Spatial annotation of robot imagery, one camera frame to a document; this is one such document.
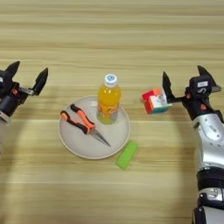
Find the orange juice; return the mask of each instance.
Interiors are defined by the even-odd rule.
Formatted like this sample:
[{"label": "orange juice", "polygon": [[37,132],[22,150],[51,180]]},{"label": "orange juice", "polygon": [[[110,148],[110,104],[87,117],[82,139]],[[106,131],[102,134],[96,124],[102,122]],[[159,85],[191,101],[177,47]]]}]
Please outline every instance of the orange juice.
[{"label": "orange juice", "polygon": [[117,77],[114,74],[105,76],[104,84],[98,90],[98,112],[99,121],[111,124],[116,121],[122,91],[118,86]]}]

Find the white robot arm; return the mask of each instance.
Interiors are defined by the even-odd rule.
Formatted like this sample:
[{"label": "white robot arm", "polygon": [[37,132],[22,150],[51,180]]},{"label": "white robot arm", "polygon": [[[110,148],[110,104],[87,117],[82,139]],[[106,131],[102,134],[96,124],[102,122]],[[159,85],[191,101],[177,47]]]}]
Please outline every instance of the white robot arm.
[{"label": "white robot arm", "polygon": [[166,73],[163,88],[169,103],[182,102],[192,120],[197,147],[198,206],[192,224],[224,223],[224,122],[219,110],[210,106],[209,95],[221,91],[212,75],[198,66],[199,76],[190,79],[185,96],[176,98]]}]

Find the white plate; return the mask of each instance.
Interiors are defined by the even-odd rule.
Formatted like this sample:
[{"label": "white plate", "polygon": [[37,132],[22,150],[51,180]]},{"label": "white plate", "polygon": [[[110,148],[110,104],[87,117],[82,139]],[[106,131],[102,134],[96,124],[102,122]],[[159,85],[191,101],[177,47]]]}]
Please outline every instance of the white plate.
[{"label": "white plate", "polygon": [[[72,153],[82,158],[107,158],[116,154],[127,143],[130,137],[130,119],[122,107],[118,110],[116,122],[106,125],[102,124],[97,119],[96,112],[98,102],[96,96],[80,98],[73,103],[86,113],[91,122],[95,123],[96,129],[104,136],[111,147],[101,143],[91,135],[84,135],[80,129],[60,118],[60,139]],[[71,117],[83,123],[79,116],[70,109],[70,105],[66,107],[65,111]]]}]

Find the green object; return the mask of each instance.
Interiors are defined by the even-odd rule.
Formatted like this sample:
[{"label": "green object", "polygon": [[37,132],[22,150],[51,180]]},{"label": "green object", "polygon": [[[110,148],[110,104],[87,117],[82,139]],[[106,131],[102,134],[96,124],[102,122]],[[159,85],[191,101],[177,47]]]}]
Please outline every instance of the green object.
[{"label": "green object", "polygon": [[138,149],[138,144],[132,140],[130,140],[125,146],[122,154],[116,160],[116,165],[118,165],[121,169],[125,170],[130,163],[130,160],[134,157]]}]

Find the white bottle cap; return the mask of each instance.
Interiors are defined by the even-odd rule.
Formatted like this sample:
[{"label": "white bottle cap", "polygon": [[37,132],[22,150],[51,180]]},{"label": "white bottle cap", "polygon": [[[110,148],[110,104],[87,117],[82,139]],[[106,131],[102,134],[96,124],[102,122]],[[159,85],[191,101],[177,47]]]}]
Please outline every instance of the white bottle cap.
[{"label": "white bottle cap", "polygon": [[104,83],[105,83],[106,87],[114,88],[115,86],[117,86],[118,80],[117,80],[117,77],[114,74],[109,73],[105,76],[105,82]]}]

